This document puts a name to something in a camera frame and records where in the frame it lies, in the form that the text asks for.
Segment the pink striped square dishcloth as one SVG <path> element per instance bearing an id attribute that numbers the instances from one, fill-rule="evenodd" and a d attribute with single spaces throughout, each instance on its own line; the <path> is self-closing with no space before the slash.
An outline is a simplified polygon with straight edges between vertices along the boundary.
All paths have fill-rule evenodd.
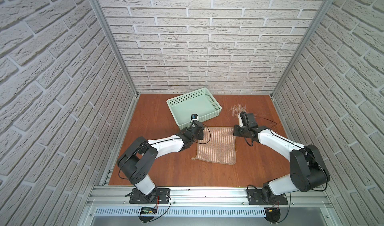
<path id="1" fill-rule="evenodd" d="M 231 127 L 208 127 L 204 139 L 198 140 L 197 154 L 192 160 L 234 165 L 236 163 L 236 137 Z"/>

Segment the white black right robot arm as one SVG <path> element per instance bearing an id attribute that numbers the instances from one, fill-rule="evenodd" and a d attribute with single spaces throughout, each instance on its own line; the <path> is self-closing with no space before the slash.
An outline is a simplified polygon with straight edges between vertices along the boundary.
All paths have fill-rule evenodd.
<path id="1" fill-rule="evenodd" d="M 250 139 L 265 145 L 285 157 L 290 163 L 290 173 L 263 185 L 264 198 L 272 198 L 296 191 L 307 192 L 327 185 L 331 179 L 320 150 L 314 145 L 295 143 L 271 129 L 260 126 L 249 128 L 235 125 L 234 136 Z"/>

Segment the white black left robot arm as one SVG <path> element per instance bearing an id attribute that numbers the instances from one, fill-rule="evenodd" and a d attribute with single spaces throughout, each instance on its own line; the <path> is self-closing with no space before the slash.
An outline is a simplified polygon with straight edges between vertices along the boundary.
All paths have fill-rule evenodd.
<path id="1" fill-rule="evenodd" d="M 149 176 L 155 160 L 167 154 L 184 151 L 198 140 L 204 139 L 205 125 L 198 120 L 192 120 L 188 127 L 179 133 L 159 140 L 147 140 L 138 137 L 117 160 L 119 174 L 124 174 L 124 180 L 144 196 L 151 196 L 157 186 Z"/>

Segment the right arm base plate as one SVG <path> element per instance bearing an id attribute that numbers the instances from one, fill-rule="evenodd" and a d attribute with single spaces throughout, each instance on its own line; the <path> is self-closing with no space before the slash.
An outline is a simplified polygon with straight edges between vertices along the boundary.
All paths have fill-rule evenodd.
<path id="1" fill-rule="evenodd" d="M 247 199 L 249 205 L 283 205 L 286 206 L 289 204 L 287 196 L 285 194 L 282 195 L 273 195 L 269 193 L 267 190 L 263 189 L 255 189 L 250 188 L 246 189 Z"/>

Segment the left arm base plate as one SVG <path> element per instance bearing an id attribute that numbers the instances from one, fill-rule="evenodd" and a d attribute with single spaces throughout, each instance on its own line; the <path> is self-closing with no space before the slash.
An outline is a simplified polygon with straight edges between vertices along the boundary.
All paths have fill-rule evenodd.
<path id="1" fill-rule="evenodd" d="M 170 201 L 170 191 L 171 189 L 169 188 L 155 188 L 149 195 L 145 195 L 140 190 L 134 188 L 126 197 L 130 198 L 130 204 L 167 205 Z"/>

